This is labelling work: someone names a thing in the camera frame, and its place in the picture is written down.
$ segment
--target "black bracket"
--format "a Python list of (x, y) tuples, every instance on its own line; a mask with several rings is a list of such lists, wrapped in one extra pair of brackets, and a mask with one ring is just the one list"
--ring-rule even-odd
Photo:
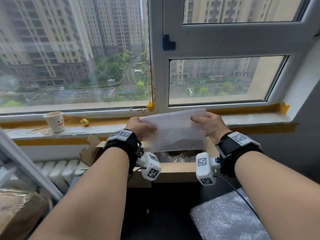
[(175, 51), (176, 50), (176, 42), (169, 40), (169, 35), (164, 34), (162, 37), (162, 49), (163, 51)]

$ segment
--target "yellow toy figurine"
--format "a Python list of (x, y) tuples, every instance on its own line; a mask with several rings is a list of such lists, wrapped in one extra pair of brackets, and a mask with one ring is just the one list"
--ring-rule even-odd
[(89, 126), (89, 121), (87, 119), (82, 119), (80, 120), (81, 124), (84, 125), (85, 127)]

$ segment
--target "glass pane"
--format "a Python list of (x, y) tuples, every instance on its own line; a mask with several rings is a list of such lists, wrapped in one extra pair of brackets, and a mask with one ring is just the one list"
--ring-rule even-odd
[(171, 60), (169, 105), (263, 101), (283, 58)]
[(0, 114), (145, 107), (148, 0), (0, 0), (0, 57)]
[(184, 0), (183, 24), (296, 21), (304, 0)]

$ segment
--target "table surface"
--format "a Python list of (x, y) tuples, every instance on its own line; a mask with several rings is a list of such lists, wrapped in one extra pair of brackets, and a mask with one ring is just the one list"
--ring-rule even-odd
[[(225, 178), (236, 189), (241, 187), (236, 178)], [(129, 188), (121, 239), (201, 240), (190, 217), (190, 210), (232, 190), (219, 178), (212, 186), (202, 186), (200, 183), (153, 183), (151, 188)]]

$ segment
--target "person's left arm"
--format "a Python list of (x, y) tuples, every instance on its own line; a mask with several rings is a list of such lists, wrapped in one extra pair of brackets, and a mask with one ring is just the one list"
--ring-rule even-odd
[[(130, 118), (126, 129), (141, 139), (156, 128)], [(80, 178), (38, 226), (30, 240), (120, 239), (129, 158), (111, 147)]]

